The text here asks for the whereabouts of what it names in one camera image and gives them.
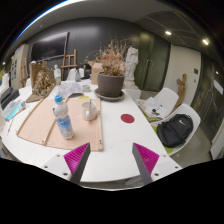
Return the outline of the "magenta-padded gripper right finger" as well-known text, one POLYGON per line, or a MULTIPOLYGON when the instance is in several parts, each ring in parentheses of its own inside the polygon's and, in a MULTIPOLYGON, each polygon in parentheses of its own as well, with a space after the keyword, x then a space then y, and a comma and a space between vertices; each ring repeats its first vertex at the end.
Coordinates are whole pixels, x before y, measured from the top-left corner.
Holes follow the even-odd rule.
POLYGON ((182 169, 169 155, 157 154, 137 143, 133 144, 132 153, 144 185, 182 169))

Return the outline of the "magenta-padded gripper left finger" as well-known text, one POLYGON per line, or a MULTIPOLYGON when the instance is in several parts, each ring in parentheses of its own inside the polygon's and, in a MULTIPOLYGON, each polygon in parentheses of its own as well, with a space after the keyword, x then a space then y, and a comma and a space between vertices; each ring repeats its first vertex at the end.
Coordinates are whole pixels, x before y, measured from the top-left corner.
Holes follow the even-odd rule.
POLYGON ((65 155, 56 154, 42 168, 74 184, 79 184, 89 155, 90 144, 86 143, 65 155))

